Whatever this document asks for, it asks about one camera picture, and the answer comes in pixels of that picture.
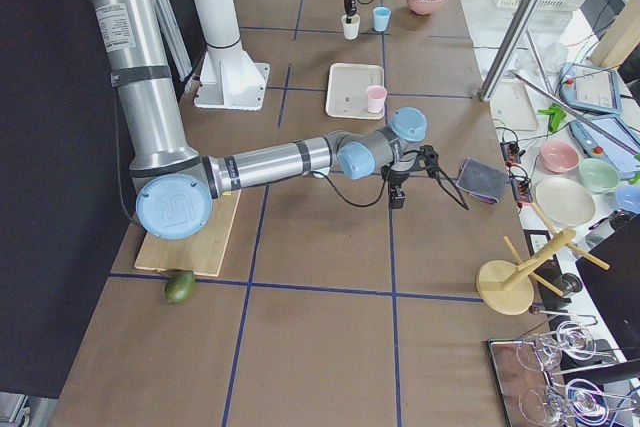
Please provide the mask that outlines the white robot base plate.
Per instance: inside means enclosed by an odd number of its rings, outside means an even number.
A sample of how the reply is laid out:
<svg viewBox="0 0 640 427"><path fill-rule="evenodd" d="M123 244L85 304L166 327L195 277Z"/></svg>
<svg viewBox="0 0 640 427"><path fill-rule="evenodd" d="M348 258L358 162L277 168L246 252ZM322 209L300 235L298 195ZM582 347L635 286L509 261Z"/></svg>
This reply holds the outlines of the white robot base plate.
<svg viewBox="0 0 640 427"><path fill-rule="evenodd" d="M215 76L213 63L206 56L194 100L196 107L248 111L262 108L270 74L269 64L227 68L221 62L219 74L219 77Z"/></svg>

